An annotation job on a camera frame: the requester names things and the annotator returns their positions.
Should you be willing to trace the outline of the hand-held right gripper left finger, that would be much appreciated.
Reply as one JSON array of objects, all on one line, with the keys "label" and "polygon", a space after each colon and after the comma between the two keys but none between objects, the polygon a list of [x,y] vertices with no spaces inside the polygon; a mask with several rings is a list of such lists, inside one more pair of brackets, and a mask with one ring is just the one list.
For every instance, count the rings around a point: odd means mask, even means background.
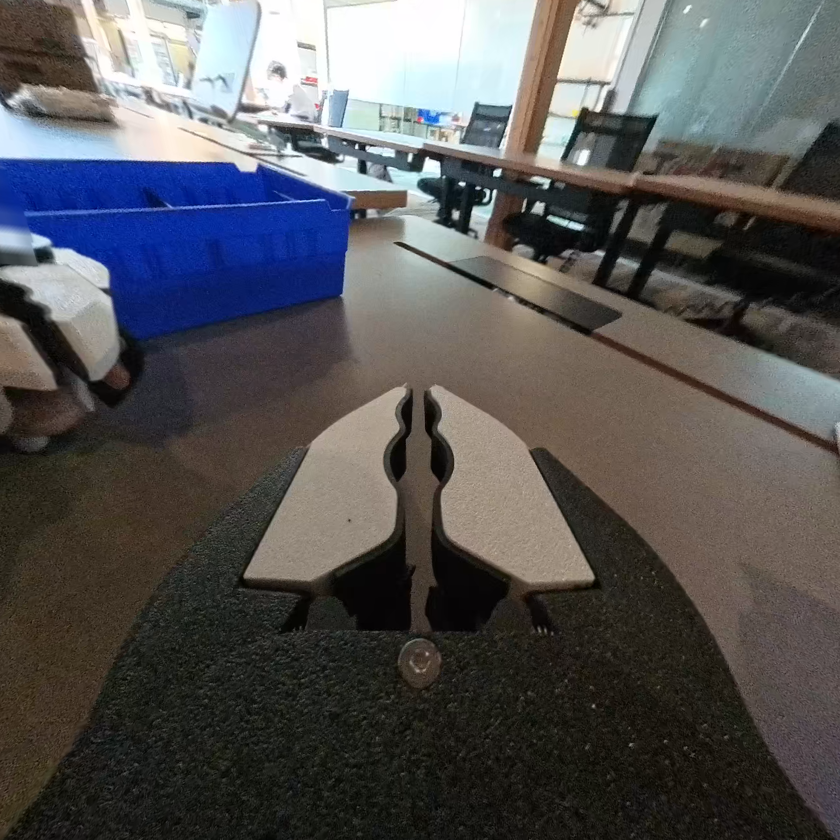
[{"label": "hand-held right gripper left finger", "polygon": [[315,437],[243,573],[251,588],[367,597],[406,578],[413,390],[398,385]]}]

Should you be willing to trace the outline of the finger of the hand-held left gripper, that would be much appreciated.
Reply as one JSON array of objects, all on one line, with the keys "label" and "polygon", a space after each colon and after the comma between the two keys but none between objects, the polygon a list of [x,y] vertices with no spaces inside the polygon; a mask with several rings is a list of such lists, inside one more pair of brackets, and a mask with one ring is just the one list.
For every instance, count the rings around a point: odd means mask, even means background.
[{"label": "finger of the hand-held left gripper", "polygon": [[52,248],[47,261],[3,266],[2,305],[34,341],[45,362],[88,383],[106,380],[123,350],[110,296],[110,273],[71,248]]},{"label": "finger of the hand-held left gripper", "polygon": [[54,392],[56,372],[17,320],[1,321],[1,386],[32,392]]}]

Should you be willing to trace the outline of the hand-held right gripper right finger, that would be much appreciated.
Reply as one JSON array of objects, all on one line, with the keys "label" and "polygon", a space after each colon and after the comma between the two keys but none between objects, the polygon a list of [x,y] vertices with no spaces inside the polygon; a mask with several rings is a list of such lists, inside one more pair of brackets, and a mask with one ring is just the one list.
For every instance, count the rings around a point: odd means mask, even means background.
[{"label": "hand-held right gripper right finger", "polygon": [[595,573],[526,443],[441,385],[426,397],[445,456],[444,539],[518,595],[592,587]]}]

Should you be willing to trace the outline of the blue plastic bin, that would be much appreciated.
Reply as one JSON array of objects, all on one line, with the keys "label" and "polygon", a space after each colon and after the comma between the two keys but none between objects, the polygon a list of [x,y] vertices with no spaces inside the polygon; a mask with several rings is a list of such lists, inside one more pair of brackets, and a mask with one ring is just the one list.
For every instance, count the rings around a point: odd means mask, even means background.
[{"label": "blue plastic bin", "polygon": [[5,159],[2,185],[139,340],[343,294],[352,198],[265,165]]}]

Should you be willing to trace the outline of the person's left hand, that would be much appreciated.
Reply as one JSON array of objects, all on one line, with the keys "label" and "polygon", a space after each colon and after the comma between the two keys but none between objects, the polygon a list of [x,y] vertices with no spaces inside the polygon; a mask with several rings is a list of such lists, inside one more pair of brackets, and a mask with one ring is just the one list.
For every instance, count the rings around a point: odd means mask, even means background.
[{"label": "person's left hand", "polygon": [[88,381],[62,367],[53,390],[4,386],[2,446],[24,454],[43,451],[55,438],[76,431],[102,407],[118,406],[139,378],[139,372],[117,363],[97,381]]}]

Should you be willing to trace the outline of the brown cardboard boxes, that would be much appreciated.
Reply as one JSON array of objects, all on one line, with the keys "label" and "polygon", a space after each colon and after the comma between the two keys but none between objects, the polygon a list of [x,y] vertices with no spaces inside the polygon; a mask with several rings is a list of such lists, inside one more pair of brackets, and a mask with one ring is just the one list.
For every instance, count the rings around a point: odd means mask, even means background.
[{"label": "brown cardboard boxes", "polygon": [[96,92],[77,21],[47,2],[1,2],[1,93],[24,85]]}]

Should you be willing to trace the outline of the tilted grey board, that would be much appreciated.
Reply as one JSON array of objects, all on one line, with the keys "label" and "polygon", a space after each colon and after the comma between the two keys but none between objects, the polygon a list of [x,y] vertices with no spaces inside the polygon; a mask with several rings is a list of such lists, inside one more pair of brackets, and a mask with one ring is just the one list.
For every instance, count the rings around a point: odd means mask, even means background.
[{"label": "tilted grey board", "polygon": [[217,123],[237,116],[249,78],[261,20],[257,1],[221,3],[207,9],[192,75],[192,109]]}]

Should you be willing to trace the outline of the long wooden desk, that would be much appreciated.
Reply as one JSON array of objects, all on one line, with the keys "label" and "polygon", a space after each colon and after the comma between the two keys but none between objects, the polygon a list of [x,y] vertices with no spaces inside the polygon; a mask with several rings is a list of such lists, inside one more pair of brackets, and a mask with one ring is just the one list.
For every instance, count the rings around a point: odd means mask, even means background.
[{"label": "long wooden desk", "polygon": [[624,173],[603,167],[566,164],[536,154],[489,149],[476,145],[439,143],[399,133],[331,128],[268,112],[247,114],[254,123],[283,133],[310,130],[328,140],[331,151],[357,161],[366,174],[370,163],[403,172],[420,172],[426,159],[441,165],[443,175],[457,182],[483,186],[497,193],[534,201],[556,203],[556,189],[540,190],[529,182],[540,177],[566,186],[605,195],[626,210],[607,242],[594,283],[605,287],[621,254],[639,209],[663,202],[685,203],[733,212],[746,217],[838,236],[838,202],[801,192],[783,192],[770,187],[746,185],[720,178],[693,175],[647,175]]}]

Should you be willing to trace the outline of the black office chair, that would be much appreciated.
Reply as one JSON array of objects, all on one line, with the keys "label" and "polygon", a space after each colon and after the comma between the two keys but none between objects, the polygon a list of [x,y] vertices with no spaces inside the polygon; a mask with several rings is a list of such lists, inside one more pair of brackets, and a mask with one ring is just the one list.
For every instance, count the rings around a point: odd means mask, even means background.
[{"label": "black office chair", "polygon": [[[566,165],[631,172],[658,115],[614,114],[583,108],[560,161]],[[545,265],[579,253],[592,253],[606,242],[619,198],[582,186],[551,180],[548,197],[527,199],[523,210],[505,218],[503,227],[514,245],[531,249],[533,261]]]},{"label": "black office chair", "polygon": [[[839,127],[830,122],[784,181],[784,193],[838,201]],[[801,311],[838,306],[838,234],[758,218],[710,257],[712,279],[741,293],[731,314],[715,325],[720,334],[750,341],[742,325],[750,305],[771,302]]]},{"label": "black office chair", "polygon": [[[494,106],[476,102],[460,141],[461,144],[498,150],[508,129],[511,112],[512,106]],[[473,208],[490,204],[493,191],[481,184],[457,182],[446,176],[444,169],[444,163],[441,162],[440,176],[421,177],[416,187],[437,203],[436,224],[454,228],[461,234],[476,238],[476,231],[470,227]]]}]

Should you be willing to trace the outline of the wooden post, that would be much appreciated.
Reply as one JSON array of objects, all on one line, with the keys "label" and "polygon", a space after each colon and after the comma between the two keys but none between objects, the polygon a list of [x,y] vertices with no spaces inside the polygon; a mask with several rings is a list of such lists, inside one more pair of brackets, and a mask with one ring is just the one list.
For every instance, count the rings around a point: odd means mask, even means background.
[{"label": "wooden post", "polygon": [[521,68],[507,152],[536,154],[557,85],[577,1],[538,1]]}]

